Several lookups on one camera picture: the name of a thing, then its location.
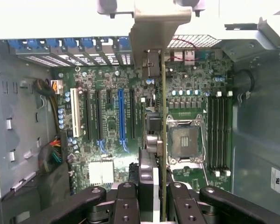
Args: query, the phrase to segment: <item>blue capacitor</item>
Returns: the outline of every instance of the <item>blue capacitor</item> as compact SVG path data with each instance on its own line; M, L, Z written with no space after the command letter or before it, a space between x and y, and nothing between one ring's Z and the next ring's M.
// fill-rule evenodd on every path
M64 112L64 109L58 109L59 114L63 114L63 112Z

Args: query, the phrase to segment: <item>screw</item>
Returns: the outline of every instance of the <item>screw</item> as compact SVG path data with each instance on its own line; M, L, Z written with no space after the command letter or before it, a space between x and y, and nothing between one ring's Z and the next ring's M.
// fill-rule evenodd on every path
M92 193L99 193L99 192L101 192L101 191L99 189L97 189L97 188L92 190Z
M215 190L213 188L206 188L206 191L209 192L209 193L214 193Z
M180 183L174 183L174 186L175 186L176 188L180 188L182 185L181 185Z
M123 185L123 187L124 187L124 188L130 188L130 187L131 187L131 184L125 183L125 184Z

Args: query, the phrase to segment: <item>cpu socket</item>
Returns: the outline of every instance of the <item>cpu socket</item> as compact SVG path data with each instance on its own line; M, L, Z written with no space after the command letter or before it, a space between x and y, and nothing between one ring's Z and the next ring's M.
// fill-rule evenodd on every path
M201 114L195 119L176 120L167 116L167 153L169 165L202 163L205 159L205 123Z

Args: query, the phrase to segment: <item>blue pcie slot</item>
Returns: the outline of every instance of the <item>blue pcie slot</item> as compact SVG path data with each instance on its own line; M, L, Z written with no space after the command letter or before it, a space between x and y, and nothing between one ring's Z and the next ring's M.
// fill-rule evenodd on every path
M124 90L118 90L118 108L119 108L119 141L122 144L126 140L125 131L125 97Z

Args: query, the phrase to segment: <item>white pci slot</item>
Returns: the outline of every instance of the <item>white pci slot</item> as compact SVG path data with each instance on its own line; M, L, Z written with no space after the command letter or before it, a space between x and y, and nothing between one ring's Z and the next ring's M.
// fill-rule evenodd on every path
M81 124L80 124L80 108L78 99L78 89L70 89L70 102L71 102L71 115L73 121L73 137L80 137Z

